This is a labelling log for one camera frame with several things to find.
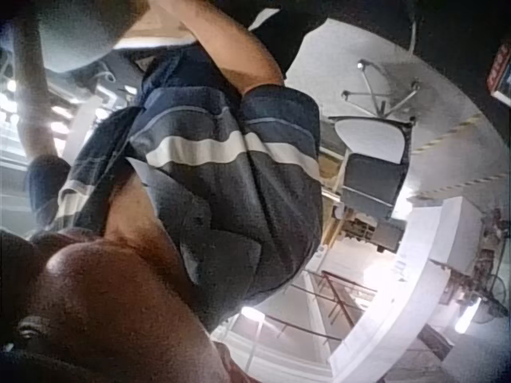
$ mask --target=pole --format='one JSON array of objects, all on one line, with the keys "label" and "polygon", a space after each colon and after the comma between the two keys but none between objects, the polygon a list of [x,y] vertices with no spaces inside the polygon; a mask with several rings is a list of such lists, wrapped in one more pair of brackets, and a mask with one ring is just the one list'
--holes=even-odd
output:
[{"label": "pole", "polygon": [[252,359],[254,358],[254,354],[256,353],[257,345],[259,344],[259,336],[261,335],[261,330],[263,329],[264,321],[259,322],[259,326],[257,327],[257,333],[255,334],[254,344],[252,346],[252,350],[250,351],[250,355],[247,360],[247,365],[245,366],[245,373],[248,373],[250,369],[250,365],[252,364]]}]

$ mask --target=white stripe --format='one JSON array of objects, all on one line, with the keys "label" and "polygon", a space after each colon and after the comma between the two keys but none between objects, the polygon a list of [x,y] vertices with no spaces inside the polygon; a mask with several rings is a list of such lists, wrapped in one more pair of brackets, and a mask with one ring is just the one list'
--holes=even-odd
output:
[{"label": "white stripe", "polygon": [[82,195],[91,195],[94,191],[94,186],[83,184],[78,180],[67,180],[64,186],[62,186],[61,190],[58,192],[59,204],[62,202],[62,193],[69,189]]},{"label": "white stripe", "polygon": [[226,141],[186,140],[183,137],[165,137],[160,145],[146,155],[148,164],[160,168],[168,162],[200,166],[207,163],[228,164],[241,153],[262,152],[276,163],[300,166],[312,179],[319,180],[318,162],[291,144],[263,142],[253,132],[246,135],[234,131]]},{"label": "white stripe", "polygon": [[58,211],[55,219],[75,215],[81,211],[93,191],[93,185],[86,185],[78,180],[67,180],[58,192]]},{"label": "white stripe", "polygon": [[66,215],[75,215],[81,211],[88,199],[89,195],[82,195],[78,193],[64,195],[62,202],[58,204],[58,211],[55,219]]}]

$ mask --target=white panel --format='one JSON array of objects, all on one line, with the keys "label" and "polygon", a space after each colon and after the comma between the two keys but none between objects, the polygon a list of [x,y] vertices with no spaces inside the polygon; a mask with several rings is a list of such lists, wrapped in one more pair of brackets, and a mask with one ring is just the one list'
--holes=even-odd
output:
[{"label": "white panel", "polygon": [[446,199],[431,259],[468,273],[477,253],[481,218],[481,212],[466,198]]},{"label": "white panel", "polygon": [[410,214],[394,277],[330,359],[335,382],[377,381],[426,324],[449,279],[428,262],[441,213],[440,207],[421,207]]}]

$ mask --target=dark object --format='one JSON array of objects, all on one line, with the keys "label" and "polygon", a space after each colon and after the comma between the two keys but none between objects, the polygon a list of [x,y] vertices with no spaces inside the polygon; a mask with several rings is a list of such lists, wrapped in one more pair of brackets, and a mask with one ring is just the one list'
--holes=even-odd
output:
[{"label": "dark object", "polygon": [[453,349],[453,345],[430,325],[425,325],[421,332],[418,333],[417,338],[427,345],[441,361],[446,359],[449,352]]}]

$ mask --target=chair seat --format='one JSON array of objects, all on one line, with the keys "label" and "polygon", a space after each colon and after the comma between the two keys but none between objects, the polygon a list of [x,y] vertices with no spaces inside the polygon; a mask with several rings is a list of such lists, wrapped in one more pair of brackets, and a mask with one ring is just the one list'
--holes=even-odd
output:
[{"label": "chair seat", "polygon": [[400,164],[405,137],[391,124],[381,120],[341,120],[335,131],[353,153]]}]

